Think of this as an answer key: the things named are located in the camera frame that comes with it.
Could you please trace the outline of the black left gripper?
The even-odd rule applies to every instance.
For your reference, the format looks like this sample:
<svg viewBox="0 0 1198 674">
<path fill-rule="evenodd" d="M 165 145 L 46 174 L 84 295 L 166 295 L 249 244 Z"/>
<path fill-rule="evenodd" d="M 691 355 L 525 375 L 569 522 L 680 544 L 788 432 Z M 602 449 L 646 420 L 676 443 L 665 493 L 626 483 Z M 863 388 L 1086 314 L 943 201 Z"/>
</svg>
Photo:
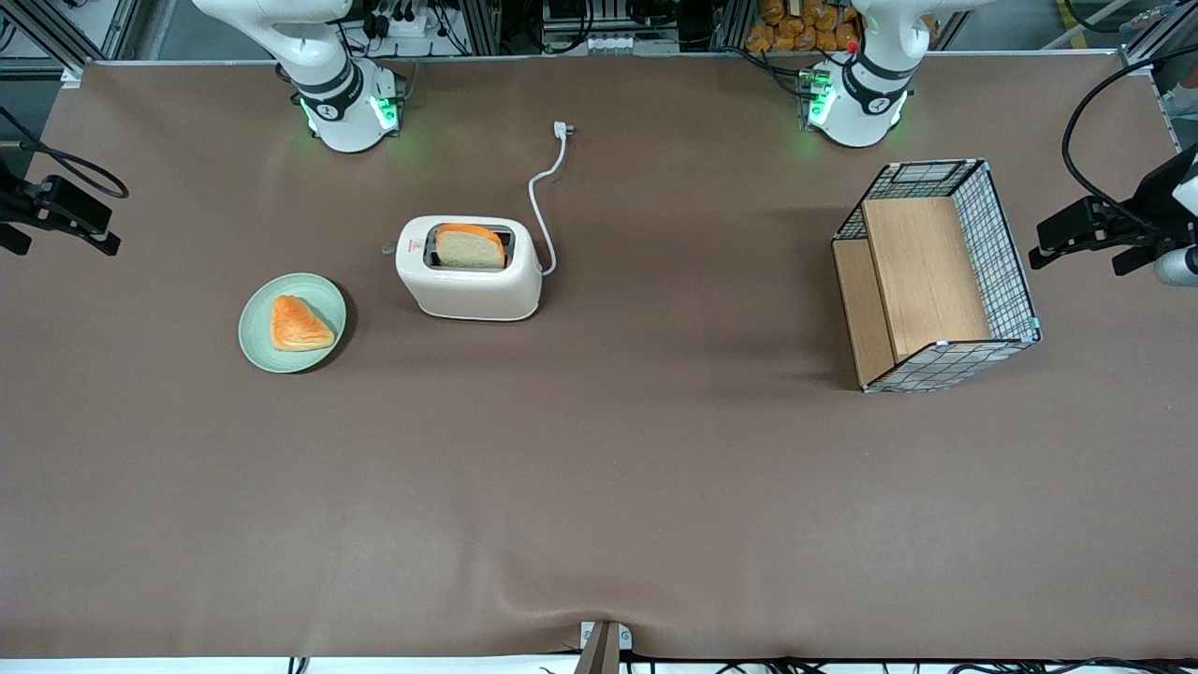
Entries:
<svg viewBox="0 0 1198 674">
<path fill-rule="evenodd" d="M 1127 215 L 1100 198 L 1087 196 L 1043 219 L 1036 226 L 1037 245 L 1030 267 L 1043 269 L 1075 251 L 1097 251 L 1123 244 L 1114 256 L 1117 277 L 1151 265 L 1155 277 L 1197 277 L 1194 217 L 1197 217 L 1197 145 L 1156 166 L 1123 204 Z"/>
</svg>

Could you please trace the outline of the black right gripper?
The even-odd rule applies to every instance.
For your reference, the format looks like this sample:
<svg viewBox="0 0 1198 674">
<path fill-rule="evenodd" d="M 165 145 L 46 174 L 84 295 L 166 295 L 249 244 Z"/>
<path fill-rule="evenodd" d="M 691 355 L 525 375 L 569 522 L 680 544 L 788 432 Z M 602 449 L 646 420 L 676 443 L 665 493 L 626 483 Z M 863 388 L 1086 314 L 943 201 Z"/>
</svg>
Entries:
<svg viewBox="0 0 1198 674">
<path fill-rule="evenodd" d="M 111 210 L 98 199 L 78 188 L 61 176 L 47 176 L 42 183 L 26 186 L 31 201 L 30 225 L 46 231 L 71 233 L 89 243 L 104 256 L 116 256 L 121 245 L 120 236 L 111 233 Z M 31 238 L 16 225 L 25 225 L 30 215 L 28 205 L 16 193 L 1 195 L 1 247 L 16 256 L 25 256 Z"/>
</svg>

